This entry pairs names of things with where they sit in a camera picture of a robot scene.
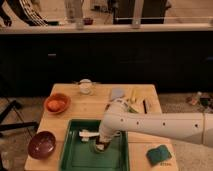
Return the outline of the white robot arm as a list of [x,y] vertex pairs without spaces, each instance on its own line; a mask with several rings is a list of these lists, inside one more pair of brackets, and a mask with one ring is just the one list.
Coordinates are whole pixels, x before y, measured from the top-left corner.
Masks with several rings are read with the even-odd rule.
[[213,114],[135,114],[121,98],[111,102],[99,126],[99,141],[109,143],[117,131],[144,133],[213,147]]

